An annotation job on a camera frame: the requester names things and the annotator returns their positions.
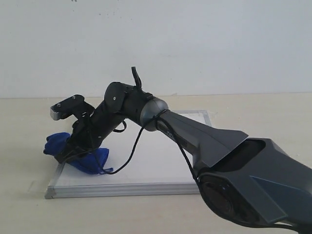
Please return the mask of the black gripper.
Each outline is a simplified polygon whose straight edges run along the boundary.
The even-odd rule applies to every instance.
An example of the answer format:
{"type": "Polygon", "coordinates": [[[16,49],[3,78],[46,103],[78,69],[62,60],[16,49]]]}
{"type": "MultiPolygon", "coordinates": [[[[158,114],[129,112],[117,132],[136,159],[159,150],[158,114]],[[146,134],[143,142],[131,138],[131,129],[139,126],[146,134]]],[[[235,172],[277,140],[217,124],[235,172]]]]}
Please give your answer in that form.
{"type": "Polygon", "coordinates": [[[92,115],[85,115],[73,124],[71,141],[67,140],[55,156],[58,163],[71,162],[85,157],[100,147],[103,140],[123,121],[125,116],[110,112],[103,101],[92,115]]]}

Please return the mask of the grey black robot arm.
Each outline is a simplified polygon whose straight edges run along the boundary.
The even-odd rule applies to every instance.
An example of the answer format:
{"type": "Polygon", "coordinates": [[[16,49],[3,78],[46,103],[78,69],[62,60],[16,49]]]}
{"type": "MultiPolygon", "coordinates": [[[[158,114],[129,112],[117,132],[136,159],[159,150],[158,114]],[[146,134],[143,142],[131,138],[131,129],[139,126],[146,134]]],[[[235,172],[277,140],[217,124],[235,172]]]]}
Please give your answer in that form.
{"type": "Polygon", "coordinates": [[[75,116],[73,132],[57,155],[70,162],[97,149],[129,119],[147,131],[161,131],[179,147],[200,194],[219,217],[249,228],[312,231],[312,171],[269,138],[217,129],[170,111],[141,88],[112,82],[98,107],[74,95],[50,109],[52,119],[75,116]]]}

